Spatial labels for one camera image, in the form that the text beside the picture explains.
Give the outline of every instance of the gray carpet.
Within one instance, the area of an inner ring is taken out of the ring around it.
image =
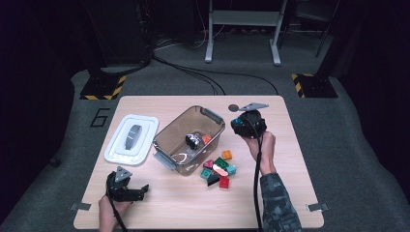
[[[290,34],[279,51],[282,65],[273,65],[269,36],[247,35],[216,42],[212,64],[205,64],[206,45],[192,48],[174,45],[155,54],[168,62],[215,72],[252,74],[272,82],[284,97],[319,202],[330,210],[323,213],[325,225],[317,231],[410,231],[410,206],[390,174],[377,160],[361,132],[355,106],[336,78],[331,82],[337,99],[300,99],[291,73],[315,73],[329,46],[314,58],[319,40]],[[125,67],[108,68],[110,72]],[[242,75],[205,73],[226,95],[275,95],[265,81]],[[63,145],[56,154],[58,168],[46,166],[27,190],[0,231],[76,231],[75,211],[100,152],[119,99],[125,95],[214,95],[199,79],[156,61],[127,76],[118,99],[85,101],[79,93],[88,80],[79,72],[72,81],[75,97]],[[90,128],[101,108],[107,121]]]

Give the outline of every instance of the colored block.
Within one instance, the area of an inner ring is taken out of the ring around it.
[[[227,176],[228,175],[228,173],[225,170],[223,170],[222,168],[220,168],[216,164],[214,164],[213,169],[214,169],[214,171],[216,171],[221,176]]]
[[[212,174],[210,177],[208,177],[208,186],[213,185],[214,183],[218,182],[220,180],[220,175],[218,173]]]
[[[230,165],[230,166],[226,167],[226,171],[228,172],[229,176],[235,175],[236,166],[235,165]]]
[[[228,189],[229,188],[229,178],[220,177],[220,188]]]
[[[226,167],[229,166],[229,163],[227,161],[223,160],[222,158],[217,158],[217,160],[215,160],[214,164],[218,165],[223,170],[225,170]]]
[[[205,134],[202,136],[202,141],[204,141],[204,144],[208,144],[209,141],[211,141],[212,137],[211,134]]]
[[[214,166],[214,161],[212,159],[209,159],[208,161],[204,162],[202,166],[208,169],[212,169],[212,166]]]
[[[211,176],[212,171],[211,169],[204,168],[201,172],[201,177],[205,180],[208,180],[208,178]]]
[[[222,158],[224,160],[232,160],[232,153],[230,152],[230,150],[223,151]]]

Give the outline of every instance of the table leg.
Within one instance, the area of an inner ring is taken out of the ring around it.
[[[205,63],[212,62],[212,52],[214,51],[214,22],[212,20],[213,0],[209,0],[209,26],[208,26],[208,46],[206,48]]]
[[[277,22],[277,27],[275,29],[274,38],[269,40],[271,44],[272,57],[274,58],[275,66],[280,66],[280,58],[279,58],[277,43],[278,43],[278,37],[280,33],[280,27],[283,22],[283,16],[284,16],[284,10],[286,8],[286,3],[287,3],[287,0],[283,0],[281,7],[280,7],[280,12],[278,14],[278,22]]]

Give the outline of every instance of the robotic hand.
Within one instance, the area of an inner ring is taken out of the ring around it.
[[[142,201],[149,185],[141,189],[128,189],[131,172],[121,166],[117,167],[117,172],[111,172],[106,178],[106,193],[109,199],[114,201]]]
[[[259,108],[268,107],[268,104],[251,103],[242,108],[236,104],[229,105],[232,112],[245,111],[238,118],[231,121],[234,132],[242,137],[258,138],[267,129],[265,119],[262,118]]]

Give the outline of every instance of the wooden table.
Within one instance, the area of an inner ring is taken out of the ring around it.
[[[117,164],[104,159],[104,151],[121,120],[128,114],[157,117],[158,132],[193,105],[200,105],[218,113],[226,128],[220,135],[218,148],[209,159],[220,157],[230,150],[237,171],[230,178],[229,188],[218,184],[207,186],[200,177],[201,167],[189,177],[171,171],[154,158],[152,147],[145,162],[137,167],[125,166],[132,172],[129,189],[140,189],[149,184],[143,201],[134,202],[123,218],[129,229],[239,229],[257,228],[253,205],[253,175],[255,161],[246,143],[233,132],[230,121],[242,111],[230,112],[228,105],[240,107],[251,102],[267,103],[259,109],[266,120],[268,131],[277,137],[275,164],[284,181],[291,201],[304,228],[318,228],[324,223],[322,213],[307,211],[306,204],[317,203],[308,170],[293,130],[286,105],[278,96],[129,96],[123,97],[113,116],[111,125],[94,167],[83,203],[91,204],[88,211],[78,210],[74,220],[77,229],[96,229],[99,226],[98,201],[104,194],[105,180],[116,171]],[[262,210],[262,198],[259,204]]]

